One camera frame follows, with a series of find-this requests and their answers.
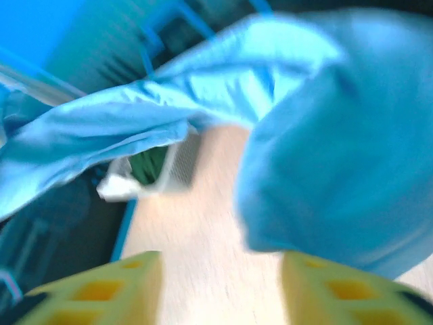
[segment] light blue cloth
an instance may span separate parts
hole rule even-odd
[[[87,167],[233,123],[250,248],[393,278],[433,247],[433,23],[352,10],[252,17],[153,81],[53,108],[0,156],[7,217]]]

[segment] blue wall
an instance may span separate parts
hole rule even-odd
[[[43,67],[86,0],[2,0],[0,47]],[[0,60],[23,69],[0,53]]]

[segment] light wood surface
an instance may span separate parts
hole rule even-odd
[[[287,324],[279,255],[255,254],[242,242],[233,185],[248,132],[209,131],[190,192],[141,200],[123,256],[163,252],[161,325]],[[402,277],[433,292],[433,259]]]

